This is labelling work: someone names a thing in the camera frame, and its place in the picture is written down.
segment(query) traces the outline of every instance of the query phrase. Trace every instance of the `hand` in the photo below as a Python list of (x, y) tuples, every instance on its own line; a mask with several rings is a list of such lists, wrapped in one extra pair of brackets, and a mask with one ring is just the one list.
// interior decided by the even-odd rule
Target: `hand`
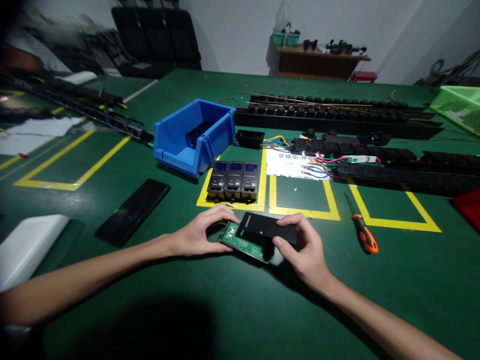
[(300, 279), (310, 288), (325, 295), (334, 276), (330, 273), (324, 258), (322, 239), (307, 218), (301, 214), (287, 215), (276, 222), (279, 226), (296, 224), (297, 252), (280, 236), (273, 238), (273, 244), (295, 269)]
[(168, 244), (171, 256), (193, 256), (208, 253), (231, 252), (233, 249), (219, 242), (207, 240), (207, 228), (219, 221), (230, 220), (240, 224), (233, 210), (224, 204), (217, 205), (198, 214), (185, 227), (165, 235), (161, 241)]

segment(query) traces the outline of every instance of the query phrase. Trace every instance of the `orange screwdriver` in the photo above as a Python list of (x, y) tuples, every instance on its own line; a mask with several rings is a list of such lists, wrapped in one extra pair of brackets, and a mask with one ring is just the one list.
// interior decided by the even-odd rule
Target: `orange screwdriver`
[(354, 206), (352, 205), (352, 202), (350, 201), (347, 193), (345, 193), (345, 197), (348, 201), (348, 205), (350, 206), (351, 213), (353, 214), (351, 219), (353, 220), (356, 231), (358, 232), (358, 238), (361, 240), (363, 246), (365, 246), (365, 249), (367, 249), (370, 253), (378, 253), (379, 247), (377, 245), (377, 242), (375, 241), (374, 236), (365, 225), (364, 217), (360, 214), (355, 213)]

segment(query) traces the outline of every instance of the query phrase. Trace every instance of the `green workbench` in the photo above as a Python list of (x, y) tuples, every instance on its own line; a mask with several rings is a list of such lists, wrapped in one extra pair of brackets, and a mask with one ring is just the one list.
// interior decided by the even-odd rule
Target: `green workbench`
[[(103, 86), (126, 97), (149, 82), (109, 78)], [(91, 87), (102, 86), (97, 82)], [(422, 87), (178, 69), (133, 98), (128, 113), (153, 131), (156, 121), (197, 98), (217, 102), (235, 97), (245, 104), (249, 96), (236, 90), (378, 101), (389, 100), (396, 90), (395, 99), (411, 106), (423, 106), (436, 96)], [(44, 106), (46, 102), (25, 94), (5, 103), (7, 107), (29, 104)], [(235, 106), (236, 102), (222, 104)], [(437, 116), (435, 120), (462, 132), (446, 119)], [(298, 131), (261, 130), (266, 137), (284, 135), (291, 139), (299, 135)], [(169, 184), (171, 191), (128, 246), (174, 232), (207, 209), (196, 204), (208, 174), (198, 182), (177, 176), (158, 166), (151, 149), (133, 140), (76, 191), (48, 186), (48, 182), (74, 183), (123, 140), (122, 135), (106, 131), (94, 132), (32, 177), (44, 181), (45, 186), (13, 186), (81, 136), (55, 139), (29, 154), (29, 159), (0, 170), (1, 239), (28, 217), (63, 214), (71, 218), (37, 275), (114, 251), (94, 237), (94, 231), (148, 178)], [(417, 155), (422, 150), (480, 154), (480, 142), (471, 141), (466, 134), (443, 131), (436, 138), (467, 141), (392, 142), (389, 147), (404, 147)], [(229, 146), (221, 158), (261, 163), (262, 152)], [(0, 162), (8, 160), (8, 156), (0, 157)], [(271, 204), (271, 182), (267, 176), (265, 215)], [(370, 226), (380, 252), (366, 255), (359, 247), (344, 196), (347, 192), (353, 199), (352, 188), (341, 182), (330, 184), (340, 220), (315, 218), (310, 222), (322, 237), (331, 272), (461, 357), (479, 358), (475, 341), (480, 317), (479, 235), (454, 210), (449, 198), (414, 194), (441, 232)], [(280, 177), (276, 187), (278, 207), (332, 210), (321, 181)], [(372, 218), (425, 222), (400, 186), (397, 190), (356, 189)], [(243, 217), (243, 210), (235, 212)], [(217, 239), (219, 233), (217, 230), (210, 238)], [(186, 358), (195, 352), (200, 353), (197, 357), (208, 359), (386, 357), (353, 321), (303, 285), (289, 266), (260, 266), (241, 253), (169, 259), (134, 271), (41, 326), (33, 338), (48, 359), (109, 358), (111, 352), (131, 359), (147, 354)]]

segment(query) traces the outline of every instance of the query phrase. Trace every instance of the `green plastic basket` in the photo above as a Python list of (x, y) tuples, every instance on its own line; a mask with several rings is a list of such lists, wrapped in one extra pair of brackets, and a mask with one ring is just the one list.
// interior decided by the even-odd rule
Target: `green plastic basket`
[[(288, 36), (288, 43), (287, 45), (297, 46), (299, 42), (300, 34), (293, 34), (291, 33)], [(273, 33), (273, 43), (276, 45), (282, 45), (284, 41), (284, 34), (282, 32), (274, 32)]]
[(430, 108), (475, 135), (480, 135), (480, 88), (441, 86)]

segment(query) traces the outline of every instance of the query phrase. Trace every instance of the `smartphone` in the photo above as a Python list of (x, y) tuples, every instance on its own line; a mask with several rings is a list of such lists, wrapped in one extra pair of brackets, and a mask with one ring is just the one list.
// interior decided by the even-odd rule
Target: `smartphone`
[(95, 231), (104, 242), (121, 247), (170, 191), (163, 182), (148, 179)]

